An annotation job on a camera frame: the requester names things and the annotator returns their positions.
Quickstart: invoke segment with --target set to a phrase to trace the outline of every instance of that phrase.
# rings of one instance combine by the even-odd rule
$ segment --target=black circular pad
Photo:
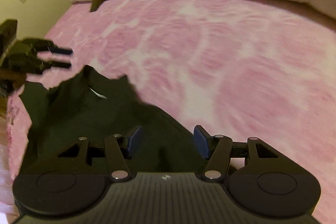
[[[258,186],[266,193],[285,195],[293,192],[297,186],[295,178],[280,172],[270,172],[258,178]]]
[[[100,175],[47,172],[21,174],[13,184],[17,204],[33,214],[61,217],[93,205],[103,194],[105,180]]]
[[[312,211],[320,185],[310,173],[247,172],[248,165],[229,179],[231,196],[246,210],[269,217],[295,217]]]

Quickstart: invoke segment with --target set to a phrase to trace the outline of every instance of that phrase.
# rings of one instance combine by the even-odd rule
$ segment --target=pink bedsheet
[[[30,81],[58,85],[89,64],[127,74],[143,100],[189,130],[234,141],[257,136],[313,173],[314,216],[336,223],[336,24],[281,0],[108,0],[73,5],[47,37],[72,47],[71,71]],[[9,165],[20,168],[31,124],[8,105]]]

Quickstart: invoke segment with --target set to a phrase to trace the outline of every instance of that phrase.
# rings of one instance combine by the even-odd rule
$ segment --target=blue gripper pad
[[[198,152],[206,160],[208,160],[211,157],[210,147],[209,147],[208,139],[206,137],[207,135],[209,134],[205,131],[203,127],[195,126],[194,142],[195,142]]]
[[[127,153],[130,157],[132,157],[136,153],[141,142],[141,135],[142,135],[142,127],[139,126],[137,129],[135,129],[134,133],[129,137]]]

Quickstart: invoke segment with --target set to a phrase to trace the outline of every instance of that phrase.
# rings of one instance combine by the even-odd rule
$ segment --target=bed
[[[142,100],[191,132],[201,124],[234,141],[257,136],[303,166],[321,184],[313,216],[335,223],[336,20],[323,7],[288,0],[107,0],[90,13],[90,6],[74,4],[46,35],[73,48],[72,69],[29,81],[50,88],[85,64],[109,78],[126,74]],[[21,92],[7,110],[12,179],[31,125]]]

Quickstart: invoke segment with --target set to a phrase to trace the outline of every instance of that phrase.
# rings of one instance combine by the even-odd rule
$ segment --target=logo
[[[163,180],[167,181],[167,180],[171,179],[171,176],[166,174],[166,175],[163,175],[161,178]]]

